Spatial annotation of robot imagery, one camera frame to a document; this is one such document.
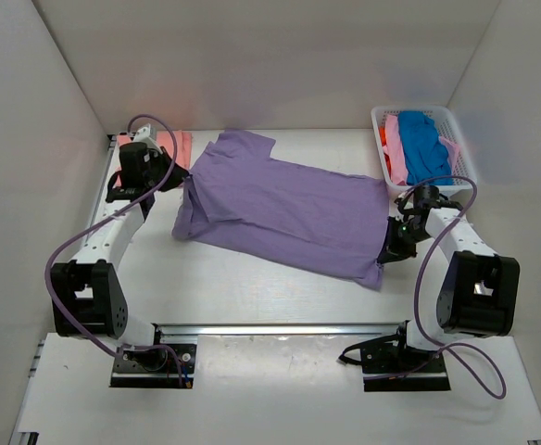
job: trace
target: metal bar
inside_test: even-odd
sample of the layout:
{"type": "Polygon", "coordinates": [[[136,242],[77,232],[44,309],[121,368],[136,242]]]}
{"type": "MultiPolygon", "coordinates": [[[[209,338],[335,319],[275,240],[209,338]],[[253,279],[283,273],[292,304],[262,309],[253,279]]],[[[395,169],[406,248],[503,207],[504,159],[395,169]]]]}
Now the metal bar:
{"type": "Polygon", "coordinates": [[[380,336],[397,324],[160,324],[162,342],[174,336],[380,336]]]}

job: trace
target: plastic basket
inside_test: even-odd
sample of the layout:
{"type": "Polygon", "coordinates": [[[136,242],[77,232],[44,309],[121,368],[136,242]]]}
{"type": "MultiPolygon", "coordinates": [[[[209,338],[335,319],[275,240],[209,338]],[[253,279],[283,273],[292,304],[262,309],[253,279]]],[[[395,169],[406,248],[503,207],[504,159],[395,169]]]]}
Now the plastic basket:
{"type": "MultiPolygon", "coordinates": [[[[467,176],[476,182],[476,174],[474,173],[474,167],[470,155],[466,150],[466,143],[459,131],[459,126],[454,120],[454,116],[451,111],[446,107],[440,107],[437,105],[424,105],[424,106],[390,106],[390,107],[376,107],[371,111],[371,121],[373,122],[373,130],[375,133],[375,142],[378,146],[378,152],[380,154],[380,162],[382,162],[382,171],[384,172],[384,179],[388,185],[388,191],[391,196],[397,196],[409,189],[408,185],[396,185],[390,180],[390,174],[385,163],[384,150],[382,148],[382,141],[380,140],[379,127],[385,126],[385,119],[388,114],[398,115],[401,111],[420,111],[430,117],[435,122],[435,128],[439,132],[440,136],[444,136],[446,139],[458,144],[459,156],[454,168],[453,174],[460,176],[467,176]]],[[[458,193],[460,190],[470,190],[472,187],[470,184],[459,179],[454,179],[453,185],[440,185],[439,192],[447,197],[458,193]]]]}

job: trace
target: gray wall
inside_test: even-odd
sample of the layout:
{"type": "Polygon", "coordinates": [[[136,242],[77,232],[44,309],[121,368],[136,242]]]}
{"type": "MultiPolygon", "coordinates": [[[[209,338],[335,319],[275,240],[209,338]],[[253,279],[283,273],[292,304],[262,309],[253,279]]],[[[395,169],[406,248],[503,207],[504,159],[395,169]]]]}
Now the gray wall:
{"type": "Polygon", "coordinates": [[[498,0],[34,0],[108,132],[363,128],[445,105],[498,0]]]}
{"type": "Polygon", "coordinates": [[[51,323],[44,262],[87,223],[105,133],[29,0],[0,0],[0,444],[51,323]]]}
{"type": "Polygon", "coordinates": [[[541,2],[502,0],[450,106],[480,173],[472,219],[522,266],[513,334],[541,408],[541,2]]]}

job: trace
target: cable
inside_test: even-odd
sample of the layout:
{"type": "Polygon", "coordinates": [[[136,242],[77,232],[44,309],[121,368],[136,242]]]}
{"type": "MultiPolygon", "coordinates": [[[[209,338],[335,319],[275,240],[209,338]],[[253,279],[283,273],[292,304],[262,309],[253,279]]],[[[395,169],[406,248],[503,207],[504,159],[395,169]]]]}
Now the cable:
{"type": "Polygon", "coordinates": [[[455,342],[455,343],[450,343],[450,344],[446,345],[445,343],[442,343],[441,341],[430,337],[429,334],[427,334],[427,332],[425,332],[424,328],[422,327],[421,317],[419,315],[419,296],[420,296],[420,293],[421,293],[422,278],[423,278],[423,276],[425,274],[425,270],[427,269],[427,263],[429,262],[429,259],[431,259],[431,257],[433,256],[433,254],[435,252],[435,249],[437,248],[437,246],[439,246],[439,243],[441,243],[441,241],[444,239],[444,237],[460,222],[460,219],[466,214],[468,209],[472,206],[472,204],[474,203],[474,200],[476,199],[476,195],[478,193],[478,188],[476,186],[476,183],[472,179],[464,177],[464,176],[458,176],[458,175],[455,175],[455,174],[450,174],[450,175],[445,175],[445,176],[437,176],[435,178],[431,178],[431,179],[428,179],[428,180],[425,180],[425,181],[421,181],[418,184],[415,184],[414,186],[412,186],[407,191],[406,195],[403,196],[403,200],[408,199],[410,197],[410,195],[412,195],[414,193],[414,191],[415,191],[415,189],[417,187],[420,187],[421,185],[424,185],[424,184],[428,184],[431,181],[435,181],[437,179],[460,179],[461,181],[466,181],[472,187],[471,198],[468,200],[468,203],[466,204],[464,209],[462,209],[459,212],[458,216],[456,218],[454,218],[454,220],[450,224],[448,224],[444,228],[444,230],[442,230],[442,232],[435,238],[433,244],[427,250],[427,253],[425,254],[425,258],[423,259],[423,261],[421,263],[421,267],[419,268],[419,273],[417,274],[417,282],[415,284],[414,300],[413,300],[413,312],[414,312],[414,317],[415,317],[415,323],[417,324],[417,328],[419,329],[419,332],[421,333],[421,335],[423,337],[425,337],[425,339],[427,339],[428,341],[432,342],[434,345],[436,345],[436,346],[438,346],[440,348],[439,348],[439,350],[437,350],[437,352],[433,355],[433,357],[430,360],[420,364],[419,366],[417,366],[416,368],[411,369],[410,371],[405,371],[403,373],[396,373],[396,374],[388,374],[388,375],[374,375],[374,376],[370,376],[370,377],[365,377],[365,379],[366,380],[381,380],[381,379],[392,379],[392,378],[406,377],[407,375],[410,375],[412,373],[415,373],[415,372],[419,371],[420,369],[422,369],[422,367],[426,366],[434,357],[439,356],[439,354],[441,354],[444,350],[447,350],[450,354],[452,354],[452,356],[454,356],[454,358],[456,360],[458,360],[462,364],[462,366],[464,366],[466,368],[466,370],[472,375],[472,377],[474,377],[474,379],[484,389],[484,391],[486,391],[487,394],[489,394],[494,399],[502,400],[502,399],[505,399],[505,396],[507,396],[507,392],[508,392],[507,384],[505,382],[505,378],[503,377],[503,374],[501,374],[501,371],[499,370],[499,367],[497,366],[497,364],[493,361],[493,359],[486,352],[484,352],[480,348],[477,348],[476,346],[473,346],[473,345],[471,345],[469,343],[464,343],[464,342],[455,342]],[[474,369],[472,369],[472,367],[469,364],[467,364],[452,349],[452,348],[456,348],[456,347],[469,348],[471,350],[475,350],[476,352],[481,354],[491,364],[491,366],[493,366],[493,369],[497,373],[497,376],[499,377],[499,381],[501,382],[501,388],[502,389],[501,389],[500,394],[496,394],[495,392],[493,392],[491,390],[491,388],[489,388],[486,385],[486,383],[483,381],[483,379],[480,376],[478,376],[478,374],[476,374],[474,369]]]}
{"type": "MultiPolygon", "coordinates": [[[[54,287],[52,286],[52,280],[50,278],[50,269],[52,268],[53,264],[57,260],[58,255],[60,255],[63,250],[65,250],[66,248],[68,248],[69,246],[71,246],[73,243],[80,240],[84,236],[89,235],[90,233],[96,231],[97,229],[100,229],[101,227],[104,227],[106,224],[108,224],[109,222],[111,222],[115,218],[118,218],[120,215],[124,214],[126,211],[128,211],[132,207],[136,206],[137,204],[140,204],[145,199],[147,199],[149,197],[152,197],[157,192],[157,190],[159,190],[168,181],[168,179],[170,178],[171,171],[173,170],[173,167],[176,164],[176,158],[178,156],[178,142],[176,141],[176,136],[174,136],[173,130],[165,122],[163,122],[162,120],[160,120],[159,118],[157,118],[157,117],[155,117],[155,116],[153,116],[151,114],[138,114],[135,117],[133,117],[129,121],[128,125],[127,125],[127,132],[130,132],[134,122],[137,121],[138,119],[141,119],[141,118],[146,118],[146,119],[150,119],[152,121],[158,122],[161,126],[163,126],[166,129],[166,131],[171,136],[171,140],[172,140],[173,145],[174,145],[174,151],[173,151],[173,154],[171,156],[170,167],[168,168],[168,171],[164,175],[163,179],[161,181],[159,181],[159,183],[157,183],[157,185],[155,187],[153,187],[152,189],[147,191],[141,197],[138,197],[137,199],[135,199],[130,204],[124,206],[122,209],[115,211],[114,213],[107,216],[102,221],[95,223],[91,227],[83,230],[82,232],[79,232],[74,237],[68,239],[63,244],[58,246],[55,249],[55,251],[48,258],[48,261],[46,262],[46,266],[44,268],[44,282],[46,284],[46,289],[48,290],[48,294],[50,295],[50,298],[52,299],[52,301],[55,304],[55,306],[57,307],[57,309],[64,315],[64,317],[67,319],[67,321],[69,321],[69,323],[71,323],[83,336],[85,336],[88,340],[90,340],[92,343],[94,343],[103,352],[105,352],[106,354],[108,354],[109,356],[114,357],[114,358],[120,358],[122,356],[122,351],[121,350],[117,350],[117,351],[111,350],[98,337],[96,337],[94,334],[89,332],[89,330],[87,330],[85,328],[85,326],[83,326],[74,317],[74,315],[72,313],[70,313],[70,311],[67,309],[67,307],[64,305],[64,303],[60,300],[60,298],[58,297],[54,287]]],[[[176,355],[176,351],[172,347],[170,347],[168,345],[152,345],[152,346],[135,346],[134,349],[135,350],[165,350],[168,353],[170,353],[172,358],[176,362],[176,368],[178,370],[178,379],[179,379],[179,382],[180,382],[180,387],[182,387],[182,368],[181,368],[181,365],[180,365],[180,360],[178,359],[178,356],[176,355]]]]}

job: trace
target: purple shirt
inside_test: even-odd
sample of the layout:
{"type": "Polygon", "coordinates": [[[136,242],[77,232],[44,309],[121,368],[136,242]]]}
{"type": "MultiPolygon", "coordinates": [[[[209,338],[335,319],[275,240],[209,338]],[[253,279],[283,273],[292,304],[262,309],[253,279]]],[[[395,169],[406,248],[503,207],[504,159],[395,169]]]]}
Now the purple shirt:
{"type": "Polygon", "coordinates": [[[228,130],[184,182],[172,235],[378,289],[384,180],[271,159],[275,141],[228,130]]]}

